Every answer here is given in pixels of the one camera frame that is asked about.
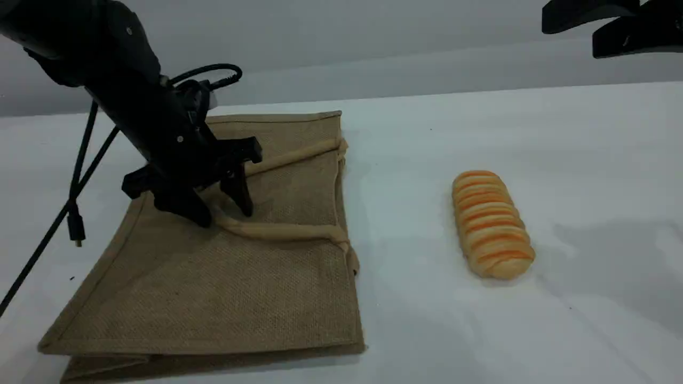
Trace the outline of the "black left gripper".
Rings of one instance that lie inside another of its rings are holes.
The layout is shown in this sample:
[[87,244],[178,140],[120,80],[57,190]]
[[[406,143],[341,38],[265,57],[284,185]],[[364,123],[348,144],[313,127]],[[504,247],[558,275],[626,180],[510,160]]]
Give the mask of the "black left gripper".
[[231,75],[196,81],[193,75],[102,75],[91,95],[143,155],[146,166],[128,175],[123,190],[132,198],[151,190],[154,206],[210,228],[212,215],[195,192],[220,183],[242,214],[253,214],[244,164],[263,160],[256,138],[218,139],[207,114],[216,89],[241,80]]

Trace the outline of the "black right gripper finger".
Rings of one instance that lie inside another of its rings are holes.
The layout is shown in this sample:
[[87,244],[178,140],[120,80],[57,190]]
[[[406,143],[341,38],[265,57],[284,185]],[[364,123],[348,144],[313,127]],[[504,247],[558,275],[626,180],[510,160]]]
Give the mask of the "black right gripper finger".
[[542,8],[542,32],[558,34],[596,20],[637,14],[639,1],[549,1]]
[[612,20],[592,36],[592,54],[596,59],[681,52],[681,1],[645,2],[637,14]]

